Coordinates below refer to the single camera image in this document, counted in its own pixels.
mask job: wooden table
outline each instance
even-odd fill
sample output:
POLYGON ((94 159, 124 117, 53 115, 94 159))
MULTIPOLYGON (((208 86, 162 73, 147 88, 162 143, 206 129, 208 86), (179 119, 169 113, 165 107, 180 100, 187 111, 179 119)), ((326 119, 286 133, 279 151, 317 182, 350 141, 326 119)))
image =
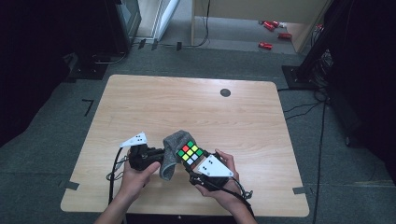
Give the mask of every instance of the wooden table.
MULTIPOLYGON (((163 139, 189 132, 209 152, 217 147, 234 155, 236 170, 256 216, 305 217, 304 194, 276 85, 263 81, 183 77, 110 77, 61 207, 70 212, 102 212, 107 206, 111 171, 119 144, 145 132, 148 146, 163 148, 163 139), (229 97, 220 90, 231 91, 229 97)), ((116 181, 114 194, 120 188, 116 181)), ((128 210, 139 214, 229 215, 189 182, 181 164, 171 181, 154 174, 128 210)))
MULTIPOLYGON (((206 17, 208 1, 192 1, 192 44, 194 42, 195 17, 206 17)), ((315 26, 322 22, 331 3, 332 0, 212 0, 210 1, 209 17, 287 22, 288 32, 293 35, 291 42, 294 49, 301 52, 315 26)))

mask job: power cord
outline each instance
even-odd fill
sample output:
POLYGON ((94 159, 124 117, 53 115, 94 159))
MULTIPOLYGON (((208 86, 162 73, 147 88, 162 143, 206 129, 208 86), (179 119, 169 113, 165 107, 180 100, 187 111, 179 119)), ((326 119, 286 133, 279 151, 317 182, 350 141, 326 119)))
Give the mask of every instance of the power cord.
POLYGON ((297 106, 295 106, 295 107, 293 107, 293 108, 291 108, 291 109, 289 109, 289 110, 284 110, 283 112, 284 112, 284 113, 287 113, 287 112, 290 112, 290 111, 292 111, 292 110, 294 110, 294 109, 296 109, 296 108, 302 107, 302 106, 312 105, 306 112, 304 112, 304 113, 302 113, 302 114, 297 114, 297 115, 290 116, 290 117, 286 118, 285 120, 293 119, 293 118, 296 118, 296 117, 300 117, 300 116, 306 115, 306 114, 308 114, 313 108, 315 108, 316 106, 318 106, 318 105, 320 105, 320 104, 322 104, 322 103, 325 103, 325 104, 327 103, 327 94, 326 94, 326 92, 321 91, 321 89, 314 90, 314 97, 315 97, 315 99, 317 100, 316 103, 313 103, 313 104, 304 104, 304 105, 297 105, 297 106), (319 97, 318 97, 318 92, 322 94, 322 97, 324 97, 324 99, 319 99, 319 97))
POLYGON ((317 222, 317 213, 318 213, 318 200, 319 200, 319 191, 320 191, 320 173, 321 173, 321 153, 323 147, 323 134, 324 134, 324 118, 326 113, 326 104, 323 104, 323 112, 322 112, 322 121, 321 121, 321 129, 320 129, 320 140, 319 140, 319 152, 318 152, 318 176, 317 176, 317 197, 315 198, 315 208, 314 208, 314 217, 312 223, 315 224, 317 222))
POLYGON ((115 62, 108 62, 108 63, 94 62, 94 63, 98 63, 98 64, 113 64, 113 63, 119 63, 120 61, 122 61, 122 59, 125 58, 125 56, 126 56, 126 52, 124 52, 124 53, 122 54, 122 57, 121 57, 120 59, 116 60, 115 62))
POLYGON ((240 194, 238 194, 238 193, 235 193, 235 192, 230 191, 230 190, 225 189, 225 188, 220 188, 219 186, 214 185, 214 184, 210 183, 209 181, 204 181, 204 183, 207 184, 207 185, 210 185, 210 186, 213 187, 213 188, 216 188, 216 189, 222 190, 222 191, 224 191, 224 192, 227 192, 227 193, 233 195, 235 198, 239 199, 239 200, 247 207, 247 210, 248 210, 249 213, 253 216, 253 218, 255 218, 254 213, 253 213, 253 209, 251 208, 251 204, 248 203, 247 198, 245 198, 245 196, 240 195, 240 194))
MULTIPOLYGON (((183 48, 199 48, 204 43, 206 43, 207 40, 209 40, 209 27, 208 27, 209 11, 210 11, 210 0, 207 3, 206 18, 204 19, 204 17, 203 17, 204 27, 205 27, 205 31, 206 31, 206 34, 205 34, 205 37, 204 37, 203 41, 199 45, 186 45, 186 46, 183 46, 183 48)), ((132 46, 135 46, 135 45, 140 45, 140 42, 132 44, 132 46)), ((177 45, 172 45, 172 44, 157 44, 157 45, 158 46, 164 46, 164 47, 176 47, 177 46, 177 45)))
MULTIPOLYGON (((120 167, 122 166, 122 164, 125 161, 128 161, 128 157, 127 156, 124 156, 122 161, 118 161, 117 162, 116 169, 114 170, 114 173, 116 173, 120 169, 120 167)), ((114 174, 114 173, 108 173, 108 175, 106 175, 106 180, 110 181, 111 174, 114 174)), ((114 180, 118 180, 118 179, 122 178, 122 174, 123 174, 123 172, 120 172, 119 174, 117 174, 117 176, 114 178, 114 180)))
POLYGON ((110 204, 113 201, 113 189, 114 189, 114 180, 115 180, 115 173, 116 173, 116 166, 117 166, 117 161, 119 160, 119 156, 122 152, 123 147, 120 147, 119 152, 117 153, 116 159, 114 160, 113 164, 113 169, 111 171, 110 175, 110 189, 108 192, 108 204, 110 204))
POLYGON ((316 30, 316 34, 314 35, 314 32, 312 32, 311 35, 311 48, 314 46, 314 44, 317 42, 318 37, 321 35, 321 33, 323 32, 324 27, 320 27, 318 30, 316 30))
POLYGON ((253 196, 253 190, 251 190, 250 192, 246 192, 244 187, 241 185, 241 183, 239 183, 238 180, 236 180, 234 177, 232 177, 232 180, 235 181, 236 185, 238 186, 238 188, 241 189, 242 193, 242 197, 247 200, 247 199, 251 199, 251 196, 253 196))

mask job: red tool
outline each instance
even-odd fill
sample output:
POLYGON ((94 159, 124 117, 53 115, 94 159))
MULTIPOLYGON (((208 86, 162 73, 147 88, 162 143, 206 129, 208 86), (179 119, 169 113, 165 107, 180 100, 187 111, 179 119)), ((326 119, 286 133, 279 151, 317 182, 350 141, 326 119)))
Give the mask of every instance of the red tool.
POLYGON ((279 33, 277 35, 277 38, 279 38, 279 39, 291 39, 291 34, 289 34, 289 33, 279 33))
POLYGON ((271 32, 275 30, 275 26, 270 21, 265 21, 263 26, 271 32))
POLYGON ((271 21, 271 24, 273 24, 275 28, 279 27, 279 21, 271 21))
POLYGON ((259 48, 271 50, 272 49, 272 44, 268 44, 268 43, 265 43, 265 42, 260 42, 259 43, 259 48))

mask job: gray carpet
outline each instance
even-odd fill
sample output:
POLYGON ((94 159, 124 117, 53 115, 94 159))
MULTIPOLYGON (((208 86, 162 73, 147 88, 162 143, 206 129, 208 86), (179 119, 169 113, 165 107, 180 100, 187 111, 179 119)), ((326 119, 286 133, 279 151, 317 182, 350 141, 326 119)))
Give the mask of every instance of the gray carpet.
MULTIPOLYGON (((60 208, 106 82, 112 74, 204 77, 273 81, 287 88, 281 65, 299 65, 304 57, 272 52, 133 47, 111 64, 103 80, 62 83, 40 109, 29 128, 0 148, 0 223, 92 223, 99 214, 66 213, 60 208), (88 115, 89 102, 94 100, 88 115)), ((281 91, 284 110, 314 103, 312 91, 281 91)), ((309 106, 285 113, 304 113, 309 106)), ((365 148, 348 148, 332 107, 325 107, 320 191, 316 192, 322 105, 305 116, 288 119, 311 213, 308 217, 257 217, 260 223, 394 223, 396 188, 384 163, 365 148)))

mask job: black stand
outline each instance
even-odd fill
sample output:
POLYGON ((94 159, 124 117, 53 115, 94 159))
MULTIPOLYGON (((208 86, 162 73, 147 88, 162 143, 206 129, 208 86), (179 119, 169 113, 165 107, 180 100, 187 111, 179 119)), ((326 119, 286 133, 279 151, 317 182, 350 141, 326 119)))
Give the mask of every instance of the black stand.
POLYGON ((105 63, 84 64, 77 61, 68 78, 102 80, 106 70, 105 63))
POLYGON ((108 64, 95 63, 92 56, 88 53, 77 53, 78 61, 73 67, 68 78, 96 79, 102 80, 107 70, 108 64))
POLYGON ((322 34, 318 37, 318 40, 308 52, 300 66, 282 65, 283 75, 285 76, 289 89, 318 89, 318 86, 311 82, 312 68, 326 50, 327 43, 332 36, 332 31, 336 29, 337 24, 340 24, 342 15, 347 10, 348 6, 350 6, 350 0, 344 0, 339 3, 329 23, 323 29, 322 34))

